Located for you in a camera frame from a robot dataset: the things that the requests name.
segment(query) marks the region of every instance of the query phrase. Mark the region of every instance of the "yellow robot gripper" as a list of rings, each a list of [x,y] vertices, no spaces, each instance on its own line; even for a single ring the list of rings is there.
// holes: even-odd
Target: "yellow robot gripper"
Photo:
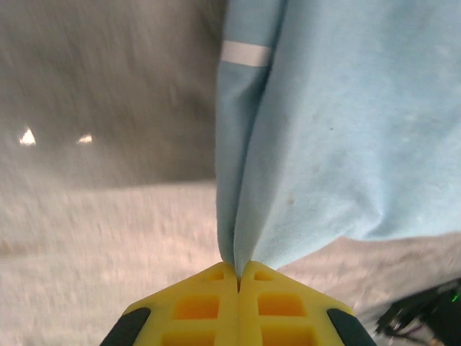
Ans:
[[[375,346],[352,310],[258,262],[224,262],[129,306],[100,346]]]

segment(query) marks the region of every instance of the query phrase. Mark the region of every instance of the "gray floor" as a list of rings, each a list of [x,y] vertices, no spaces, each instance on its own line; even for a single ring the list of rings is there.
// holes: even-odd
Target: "gray floor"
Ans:
[[[1,345],[98,345],[129,303],[220,260],[223,5],[2,1]],[[27,126],[35,146],[18,144]],[[88,132],[93,143],[75,143]],[[461,276],[461,235],[339,239],[282,271],[371,331],[391,301]]]

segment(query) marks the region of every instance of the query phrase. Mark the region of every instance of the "light blue cloth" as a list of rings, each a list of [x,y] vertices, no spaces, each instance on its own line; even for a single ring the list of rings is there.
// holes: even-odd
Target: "light blue cloth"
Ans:
[[[340,236],[461,229],[461,1],[230,0],[218,72],[218,241],[239,273]]]

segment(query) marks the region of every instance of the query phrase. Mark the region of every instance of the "white stripe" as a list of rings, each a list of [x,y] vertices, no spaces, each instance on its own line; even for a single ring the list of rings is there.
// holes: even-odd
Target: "white stripe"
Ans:
[[[250,45],[235,41],[224,41],[221,61],[253,67],[269,65],[272,49],[263,45]]]

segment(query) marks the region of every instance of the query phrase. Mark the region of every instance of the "yellow plastic part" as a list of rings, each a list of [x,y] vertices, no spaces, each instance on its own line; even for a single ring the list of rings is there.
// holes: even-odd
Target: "yellow plastic part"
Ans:
[[[343,346],[326,311],[343,303],[271,270],[247,264],[238,283],[218,263],[131,305],[151,314],[135,346]]]

